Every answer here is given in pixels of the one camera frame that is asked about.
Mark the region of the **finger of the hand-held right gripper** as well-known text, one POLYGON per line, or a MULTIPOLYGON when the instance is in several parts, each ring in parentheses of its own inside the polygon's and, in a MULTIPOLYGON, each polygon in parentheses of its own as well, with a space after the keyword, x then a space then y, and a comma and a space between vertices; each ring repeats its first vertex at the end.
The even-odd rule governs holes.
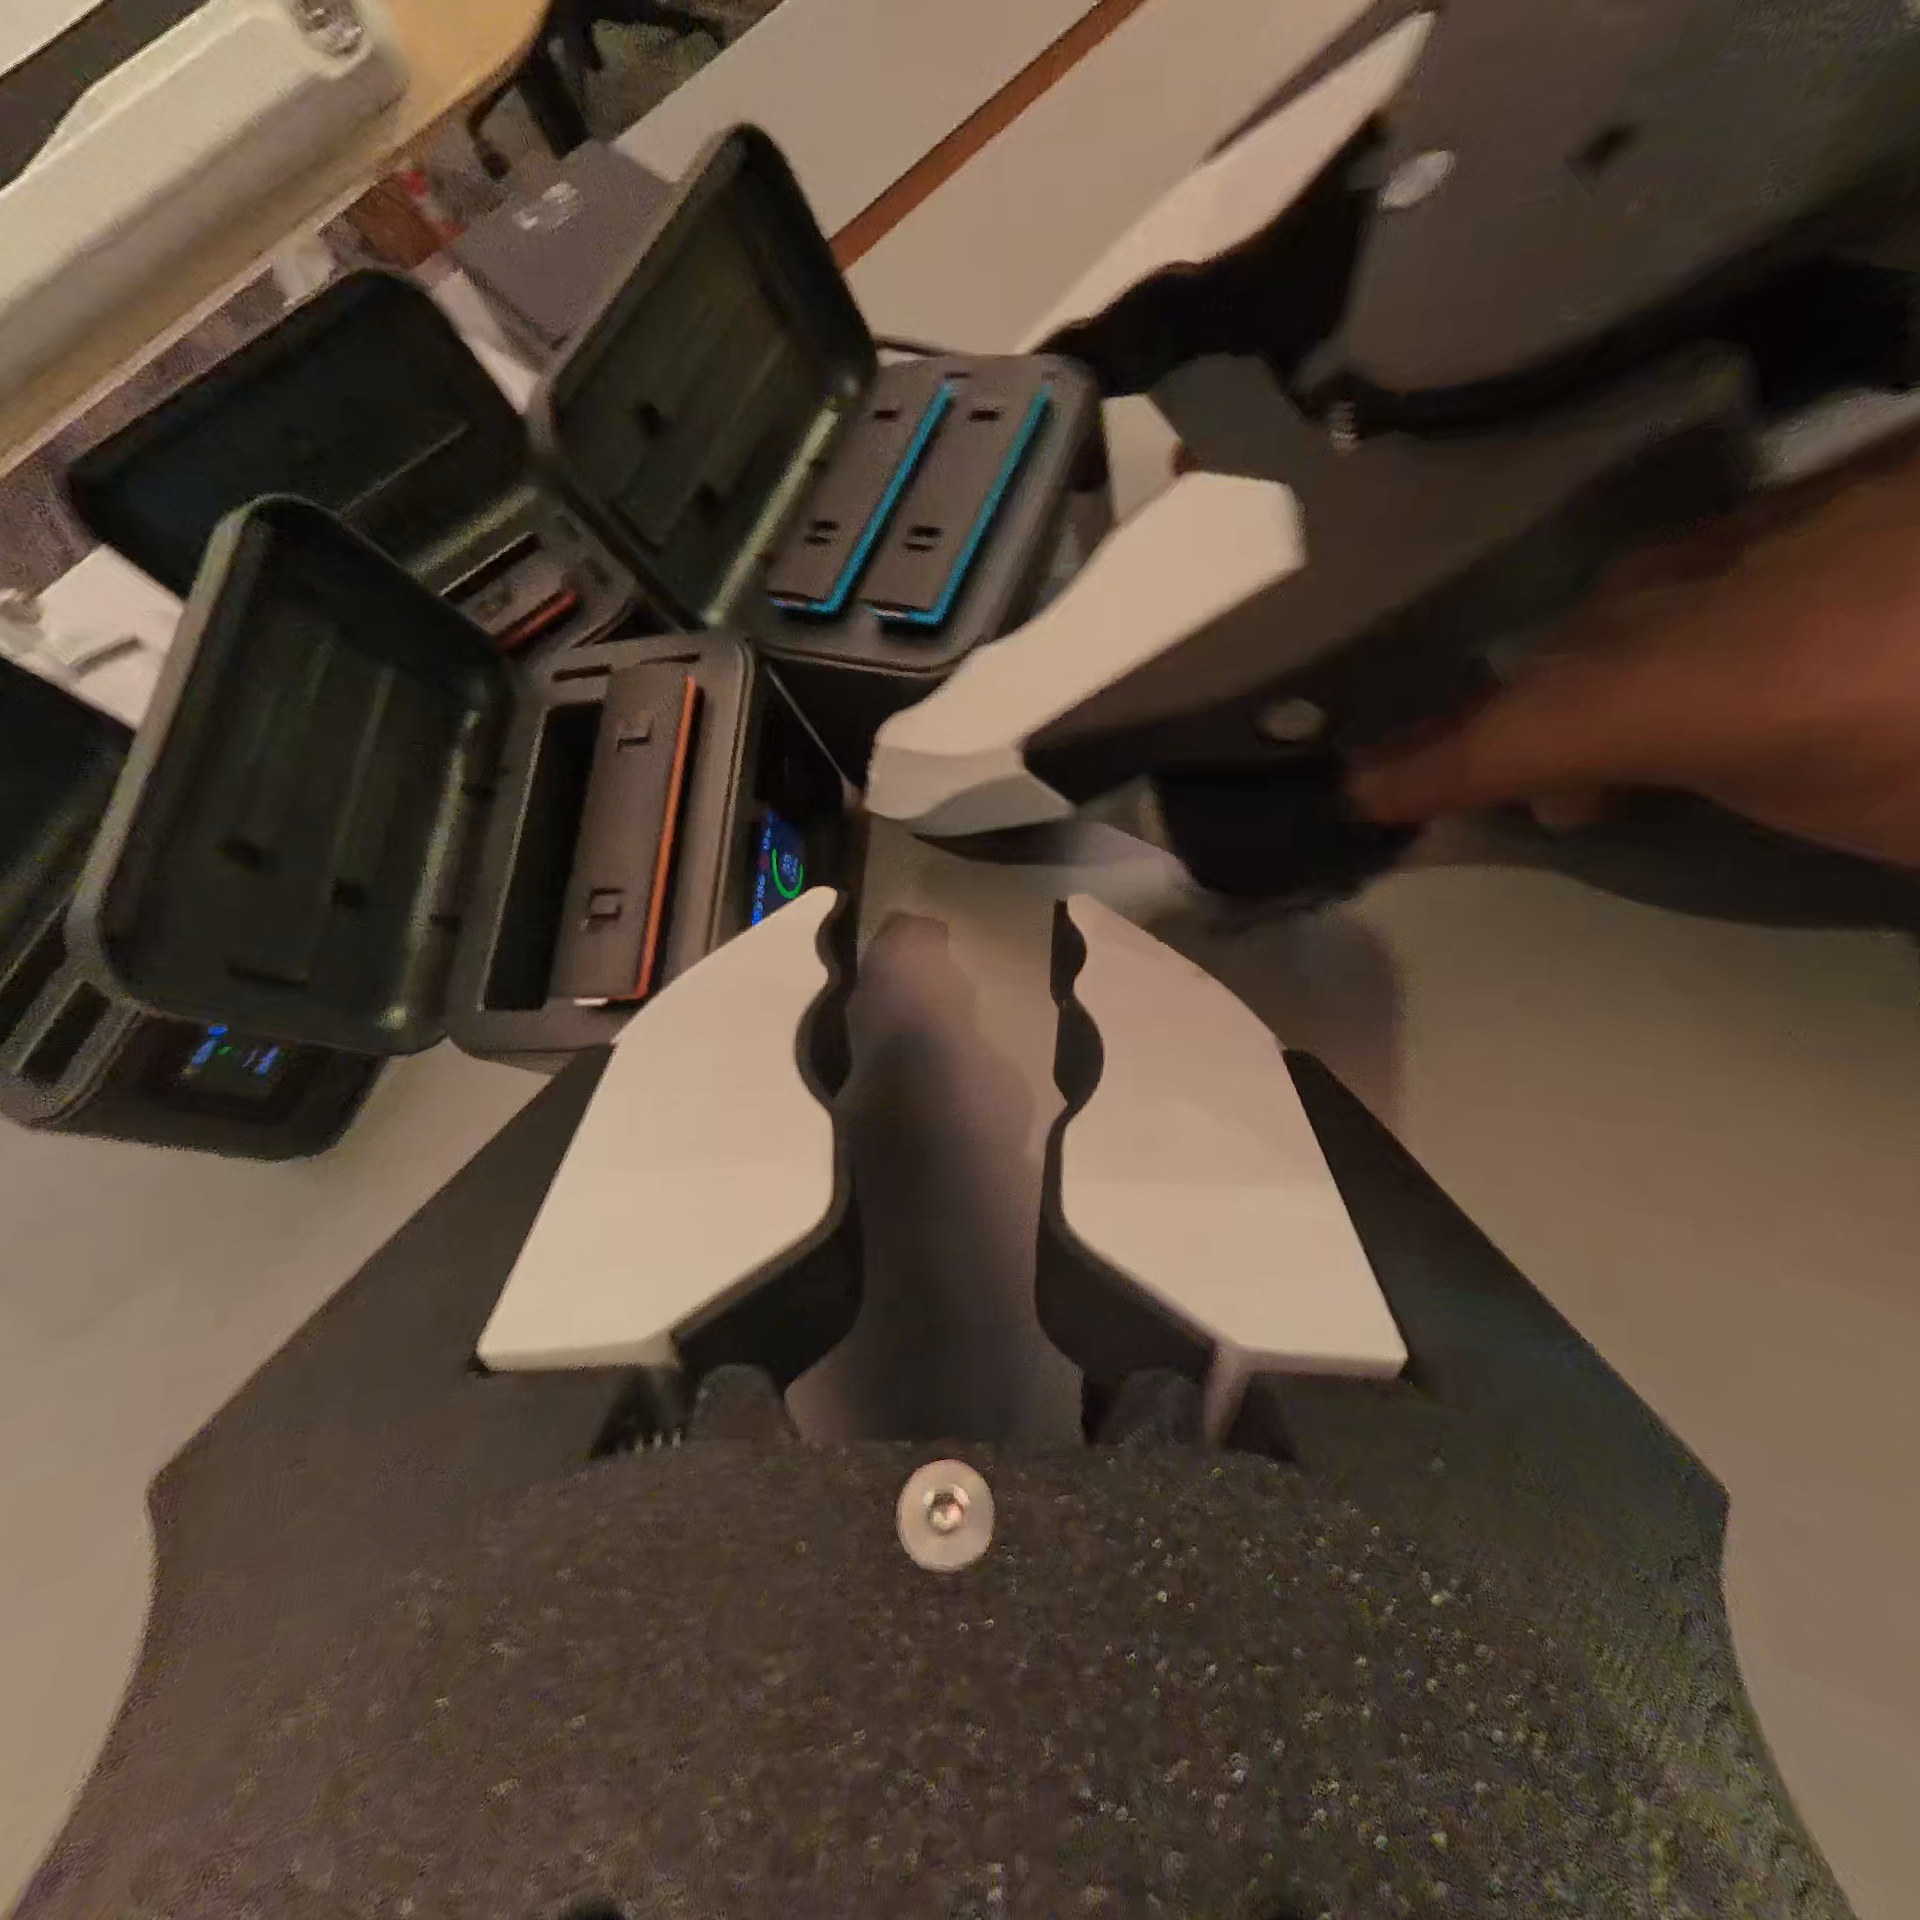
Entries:
POLYGON ((1041 614, 976 648, 948 681, 879 726, 865 815, 935 844, 1070 820, 1074 804, 1026 763, 1039 731, 1303 563, 1288 488, 1213 472, 1174 479, 1041 614))
POLYGON ((1060 343, 1152 280, 1215 266, 1300 201, 1406 88, 1436 16, 1352 16, 1055 296, 1022 347, 1060 343))

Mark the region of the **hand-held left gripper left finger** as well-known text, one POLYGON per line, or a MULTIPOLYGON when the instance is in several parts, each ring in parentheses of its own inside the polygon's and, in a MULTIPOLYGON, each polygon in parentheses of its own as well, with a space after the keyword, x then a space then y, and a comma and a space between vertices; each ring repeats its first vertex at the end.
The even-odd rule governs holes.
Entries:
POLYGON ((852 1331, 854 938, 852 896, 809 889, 626 1023, 478 1337, 490 1374, 801 1376, 852 1331))

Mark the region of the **blue-edged black battery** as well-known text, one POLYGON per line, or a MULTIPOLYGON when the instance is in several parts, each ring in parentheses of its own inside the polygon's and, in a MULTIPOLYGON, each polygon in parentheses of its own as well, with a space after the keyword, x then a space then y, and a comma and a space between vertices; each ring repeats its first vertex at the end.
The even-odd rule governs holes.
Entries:
POLYGON ((862 577, 858 603, 889 627, 945 625, 1048 416, 1045 375, 976 375, 948 386, 945 399, 862 577))
POLYGON ((797 617, 838 617, 906 481, 952 404, 952 378, 916 360, 881 368, 822 458, 817 481, 766 570, 769 602, 797 617))

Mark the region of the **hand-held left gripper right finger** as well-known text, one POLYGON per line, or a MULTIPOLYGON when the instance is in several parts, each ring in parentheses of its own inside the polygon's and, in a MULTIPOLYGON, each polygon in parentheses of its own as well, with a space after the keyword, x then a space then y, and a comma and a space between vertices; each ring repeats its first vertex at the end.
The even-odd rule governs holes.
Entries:
POLYGON ((1388 1382, 1408 1345, 1285 1047, 1092 896, 1055 904, 1037 1311, 1096 1388, 1388 1382))

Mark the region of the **black battery charger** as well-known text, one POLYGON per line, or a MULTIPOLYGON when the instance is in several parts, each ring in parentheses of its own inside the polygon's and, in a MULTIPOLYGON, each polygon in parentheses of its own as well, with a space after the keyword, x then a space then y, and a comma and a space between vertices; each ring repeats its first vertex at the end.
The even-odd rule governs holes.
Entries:
POLYGON ((1 664, 1 1112, 44 1134, 240 1161, 327 1152, 382 1063, 192 1025, 92 984, 64 936, 130 729, 1 664))
POLYGON ((261 499, 208 544, 69 947, 157 1018, 558 1072, 645 1003, 575 1007, 552 975, 600 707, 660 658, 692 660, 704 731, 653 998, 848 882, 848 787, 773 668, 714 631, 511 658, 333 516, 261 499))
POLYGON ((1050 353, 887 358, 760 129, 708 140, 677 186, 626 276, 544 375, 537 458, 645 607, 680 634, 748 640, 863 787, 879 726, 1039 614, 1113 527, 1096 384, 1050 353), (909 362, 941 364, 951 384, 1048 384, 1041 432, 952 614, 918 631, 863 609, 879 539, 840 616, 781 614, 766 570, 849 409, 881 368, 909 362))
POLYGON ((350 272, 66 472, 79 527, 185 596, 213 531, 296 497, 464 614, 562 575, 581 614, 516 656, 664 634, 633 577, 542 479, 522 407, 424 289, 350 272))

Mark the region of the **black usb hub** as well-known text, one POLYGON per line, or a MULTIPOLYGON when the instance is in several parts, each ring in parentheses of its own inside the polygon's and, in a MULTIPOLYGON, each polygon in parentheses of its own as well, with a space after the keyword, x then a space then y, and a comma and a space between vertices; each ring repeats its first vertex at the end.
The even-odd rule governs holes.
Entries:
POLYGON ((677 187, 590 140, 565 158, 521 166, 502 201, 447 251, 508 342, 542 368, 626 276, 677 187))

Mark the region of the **red-edged black battery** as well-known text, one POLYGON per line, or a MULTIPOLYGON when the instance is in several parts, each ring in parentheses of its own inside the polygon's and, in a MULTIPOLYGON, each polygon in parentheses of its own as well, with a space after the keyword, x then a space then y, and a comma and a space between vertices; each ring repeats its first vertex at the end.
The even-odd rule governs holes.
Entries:
POLYGON ((513 656, 542 636, 565 628, 582 609, 582 595, 562 575, 527 577, 486 591, 470 607, 470 619, 495 650, 513 656))
POLYGON ((637 1007, 668 979, 680 929, 684 844, 704 731, 692 660, 614 672, 598 712, 567 878, 552 990, 586 1008, 637 1007))

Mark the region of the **wooden sign board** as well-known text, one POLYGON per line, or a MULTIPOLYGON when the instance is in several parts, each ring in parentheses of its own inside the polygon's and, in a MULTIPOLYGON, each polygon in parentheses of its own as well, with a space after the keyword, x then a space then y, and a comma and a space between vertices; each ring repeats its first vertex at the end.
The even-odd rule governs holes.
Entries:
POLYGON ((213 226, 165 272, 153 275, 71 353, 4 395, 4 466, 10 470, 126 374, 145 364, 256 276, 270 256, 305 241, 372 184, 412 163, 432 138, 532 49, 542 4, 382 4, 399 36, 407 90, 394 107, 359 129, 337 151, 308 163, 265 200, 213 226))

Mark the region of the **person's right hand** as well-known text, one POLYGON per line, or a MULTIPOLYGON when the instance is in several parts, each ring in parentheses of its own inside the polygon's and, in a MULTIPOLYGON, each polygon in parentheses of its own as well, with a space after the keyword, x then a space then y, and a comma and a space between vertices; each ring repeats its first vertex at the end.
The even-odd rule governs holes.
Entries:
POLYGON ((1375 825, 1520 808, 1551 831, 1682 796, 1912 871, 1916 449, 1623 566, 1500 691, 1356 760, 1346 792, 1375 825))

